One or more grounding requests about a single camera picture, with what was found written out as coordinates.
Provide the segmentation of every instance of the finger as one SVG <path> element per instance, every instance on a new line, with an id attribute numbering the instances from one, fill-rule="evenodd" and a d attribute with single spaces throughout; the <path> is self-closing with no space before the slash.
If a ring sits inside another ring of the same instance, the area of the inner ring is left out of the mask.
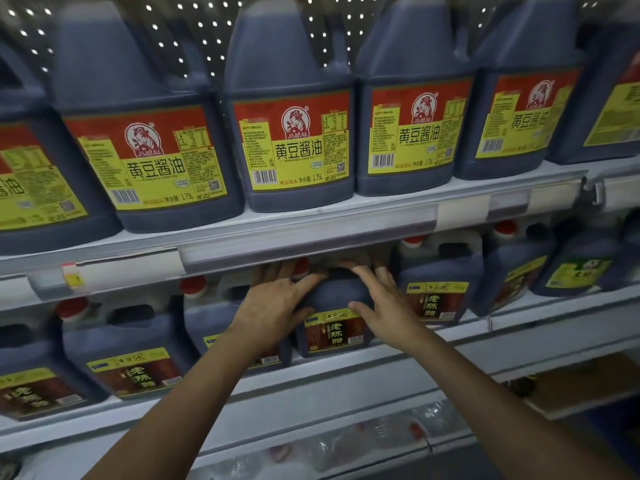
<path id="1" fill-rule="evenodd" d="M 309 293 L 309 291 L 313 290 L 313 288 L 315 288 L 318 283 L 320 283 L 322 280 L 327 279 L 328 277 L 329 273 L 311 273 L 302 278 L 295 284 L 298 300 L 301 300 L 302 297 Z"/>
<path id="2" fill-rule="evenodd" d="M 378 281 L 375 274 L 373 274 L 372 270 L 369 266 L 364 266 L 362 264 L 358 264 L 354 261 L 343 260 L 338 263 L 341 267 L 350 269 L 352 272 L 357 274 L 365 286 L 369 289 L 369 293 L 373 296 L 373 294 L 379 294 L 383 291 L 386 291 L 382 283 Z"/>
<path id="3" fill-rule="evenodd" d="M 377 256 L 371 256 L 371 261 L 373 263 L 373 269 L 375 270 L 376 276 L 380 280 L 380 283 L 384 284 L 388 289 L 396 287 L 396 281 L 394 277 L 391 276 L 391 272 L 389 268 L 384 265 L 382 260 Z"/>
<path id="4" fill-rule="evenodd" d="M 265 264 L 261 264 L 260 266 L 255 267 L 255 269 L 253 270 L 253 277 L 251 279 L 251 288 L 255 288 L 262 282 L 262 277 L 264 275 L 265 269 Z"/>
<path id="5" fill-rule="evenodd" d="M 352 312 L 356 312 L 358 315 L 364 318 L 364 321 L 367 323 L 370 320 L 375 320 L 376 318 L 378 318 L 377 313 L 375 313 L 370 307 L 366 306 L 360 301 L 350 301 L 347 306 Z"/>
<path id="6" fill-rule="evenodd" d="M 272 281 L 276 281 L 278 273 L 280 272 L 280 266 L 282 266 L 281 262 L 272 262 L 270 265 L 268 265 L 267 270 L 264 272 L 262 282 L 270 283 Z"/>
<path id="7" fill-rule="evenodd" d="M 300 259 L 288 259 L 282 263 L 280 271 L 278 272 L 278 279 L 281 280 L 283 278 L 290 278 L 293 276 L 293 270 L 296 268 Z"/>
<path id="8" fill-rule="evenodd" d="M 297 325 L 299 323 L 304 322 L 307 318 L 309 318 L 314 313 L 316 313 L 316 311 L 313 308 L 311 308 L 311 306 L 305 306 L 304 308 L 301 308 L 296 313 L 294 313 L 291 319 L 293 320 L 293 323 Z"/>

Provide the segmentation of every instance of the perforated metal panel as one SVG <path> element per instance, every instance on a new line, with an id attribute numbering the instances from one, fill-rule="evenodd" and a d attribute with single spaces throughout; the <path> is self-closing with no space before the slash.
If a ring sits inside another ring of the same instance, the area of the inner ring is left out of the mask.
<path id="1" fill-rule="evenodd" d="M 54 17 L 65 0 L 0 0 L 0 24 L 17 42 L 34 67 L 46 78 L 55 57 Z M 227 49 L 238 12 L 252 0 L 117 0 L 126 15 L 148 31 L 166 70 L 187 74 L 182 49 L 167 27 L 169 17 L 185 20 L 206 57 L 213 83 L 221 87 Z M 299 0 L 305 15 L 307 35 L 321 66 L 333 57 L 331 33 L 326 23 L 338 12 L 346 33 L 348 56 L 353 64 L 381 4 L 393 0 Z M 459 13 L 467 13 L 470 39 L 480 36 L 495 8 L 506 0 L 450 0 Z M 610 15 L 622 0 L 578 0 L 583 20 Z"/>

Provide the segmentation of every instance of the plastic bottle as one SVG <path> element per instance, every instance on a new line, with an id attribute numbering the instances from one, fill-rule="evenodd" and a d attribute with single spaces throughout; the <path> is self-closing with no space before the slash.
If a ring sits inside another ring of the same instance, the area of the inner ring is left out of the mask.
<path id="1" fill-rule="evenodd" d="M 540 296 L 574 296 L 588 291 L 622 249 L 618 218 L 603 214 L 570 217 L 554 227 L 556 252 L 530 290 Z"/>
<path id="2" fill-rule="evenodd" d="M 97 241 L 122 227 L 41 82 L 0 34 L 0 255 Z"/>
<path id="3" fill-rule="evenodd" d="M 556 236 L 540 222 L 498 222 L 484 236 L 484 279 L 469 309 L 484 317 L 521 297 L 556 245 Z"/>
<path id="4" fill-rule="evenodd" d="M 160 290 L 130 289 L 102 305 L 61 301 L 65 353 L 121 399 L 165 391 L 196 361 L 176 303 Z"/>
<path id="5" fill-rule="evenodd" d="M 640 3 L 581 29 L 589 62 L 549 145 L 560 164 L 640 153 Z"/>
<path id="6" fill-rule="evenodd" d="M 482 238 L 472 230 L 453 230 L 428 236 L 419 254 L 406 259 L 406 240 L 400 243 L 394 274 L 400 291 L 423 323 L 455 325 L 467 311 L 483 277 Z"/>
<path id="7" fill-rule="evenodd" d="M 184 23 L 167 14 L 187 66 L 186 78 L 169 75 L 147 28 L 122 5 L 133 1 L 69 0 L 55 15 L 57 107 L 126 230 L 235 217 L 244 202 L 203 56 Z"/>
<path id="8" fill-rule="evenodd" d="M 584 58 L 576 0 L 504 0 L 482 27 L 481 68 L 454 175 L 508 177 L 539 167 Z"/>
<path id="9" fill-rule="evenodd" d="M 62 351 L 60 322 L 45 307 L 0 314 L 0 413 L 29 420 L 97 403 L 107 394 Z"/>
<path id="10" fill-rule="evenodd" d="M 362 81 L 358 193 L 446 184 L 473 82 L 466 29 L 448 0 L 387 0 L 356 62 Z"/>
<path id="11" fill-rule="evenodd" d="M 622 233 L 622 250 L 598 280 L 603 290 L 617 290 L 632 284 L 640 271 L 640 210 L 629 214 Z"/>
<path id="12" fill-rule="evenodd" d="M 245 0 L 238 14 L 224 86 L 244 192 L 256 212 L 353 195 L 353 78 L 340 15 L 325 20 L 335 56 L 322 68 L 299 1 Z"/>
<path id="13" fill-rule="evenodd" d="M 301 260 L 294 274 L 296 279 L 301 279 L 308 272 L 308 261 Z M 302 298 L 300 308 L 311 306 L 316 311 L 296 327 L 298 352 L 302 357 L 369 345 L 373 333 L 360 315 L 348 309 L 350 301 L 373 307 L 369 290 L 361 279 L 340 268 L 330 269 L 329 277 Z"/>
<path id="14" fill-rule="evenodd" d="M 184 325 L 201 355 L 228 329 L 242 304 L 249 284 L 249 273 L 226 273 L 217 287 L 207 284 L 204 276 L 180 282 L 184 293 Z M 291 364 L 291 342 L 285 338 L 279 346 L 263 354 L 249 372 L 282 369 Z"/>

